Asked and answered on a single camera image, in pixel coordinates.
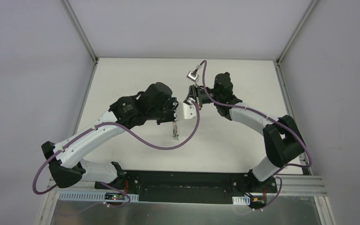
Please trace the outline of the silver keyring with clips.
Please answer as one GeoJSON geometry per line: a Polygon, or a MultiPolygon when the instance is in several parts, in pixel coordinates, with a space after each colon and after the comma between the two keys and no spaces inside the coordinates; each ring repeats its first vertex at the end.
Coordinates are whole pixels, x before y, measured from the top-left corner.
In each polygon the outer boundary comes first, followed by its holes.
{"type": "Polygon", "coordinates": [[[172,135],[179,136],[177,121],[172,122],[172,135]]]}

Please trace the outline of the green tagged key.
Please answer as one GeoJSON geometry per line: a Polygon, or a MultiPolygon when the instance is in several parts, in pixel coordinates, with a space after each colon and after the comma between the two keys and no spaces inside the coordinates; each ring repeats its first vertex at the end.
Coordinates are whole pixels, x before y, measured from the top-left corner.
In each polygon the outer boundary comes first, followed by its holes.
{"type": "Polygon", "coordinates": [[[179,140],[179,136],[178,136],[178,135],[173,135],[172,137],[173,137],[174,140],[177,140],[177,141],[179,140]]]}

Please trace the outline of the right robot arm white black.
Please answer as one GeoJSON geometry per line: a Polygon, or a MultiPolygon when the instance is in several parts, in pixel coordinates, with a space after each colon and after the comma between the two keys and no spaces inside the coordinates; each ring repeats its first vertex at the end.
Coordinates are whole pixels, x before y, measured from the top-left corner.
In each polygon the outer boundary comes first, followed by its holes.
{"type": "Polygon", "coordinates": [[[241,123],[263,136],[266,156],[247,173],[246,187],[259,192],[277,171],[302,154],[304,142],[294,119],[270,117],[244,103],[233,94],[228,72],[216,75],[213,88],[191,85],[186,99],[176,108],[176,120],[197,116],[204,104],[213,103],[220,116],[241,123]]]}

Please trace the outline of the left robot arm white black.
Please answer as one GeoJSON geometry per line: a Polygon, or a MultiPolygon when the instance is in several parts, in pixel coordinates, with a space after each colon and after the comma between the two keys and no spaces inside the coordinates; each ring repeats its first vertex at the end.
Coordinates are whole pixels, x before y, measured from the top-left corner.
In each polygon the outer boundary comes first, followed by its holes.
{"type": "Polygon", "coordinates": [[[175,120],[177,98],[164,83],[151,84],[146,91],[120,97],[95,122],[67,140],[42,144],[49,160],[49,171],[59,188],[68,188],[79,181],[100,181],[112,189],[124,185],[120,166],[115,163],[96,163],[84,157],[126,129],[142,126],[148,120],[157,124],[175,120]]]}

